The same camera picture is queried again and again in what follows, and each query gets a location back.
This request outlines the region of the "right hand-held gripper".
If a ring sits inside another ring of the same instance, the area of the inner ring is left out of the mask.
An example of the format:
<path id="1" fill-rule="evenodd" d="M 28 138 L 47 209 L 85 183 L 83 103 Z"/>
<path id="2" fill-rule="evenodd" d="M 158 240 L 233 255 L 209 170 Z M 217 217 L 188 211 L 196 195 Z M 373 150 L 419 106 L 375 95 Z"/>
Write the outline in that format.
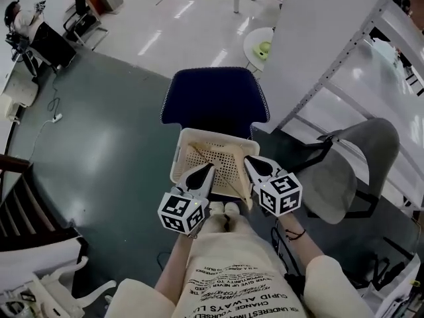
<path id="1" fill-rule="evenodd" d="M 303 187 L 294 173 L 276 176 L 281 166 L 263 156 L 245 156 L 244 167 L 258 195 L 259 206 L 275 217 L 292 212 L 301 206 Z"/>

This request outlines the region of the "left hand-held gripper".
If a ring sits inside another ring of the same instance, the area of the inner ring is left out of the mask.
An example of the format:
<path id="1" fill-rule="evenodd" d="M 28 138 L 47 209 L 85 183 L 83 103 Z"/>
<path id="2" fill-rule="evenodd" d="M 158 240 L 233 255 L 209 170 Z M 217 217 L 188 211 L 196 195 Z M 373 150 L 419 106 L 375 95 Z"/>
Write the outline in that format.
<path id="1" fill-rule="evenodd" d="M 171 231 L 191 235 L 205 219 L 208 196 L 215 179 L 212 163 L 198 165 L 184 172 L 178 186 L 164 194 L 158 216 L 162 226 Z"/>

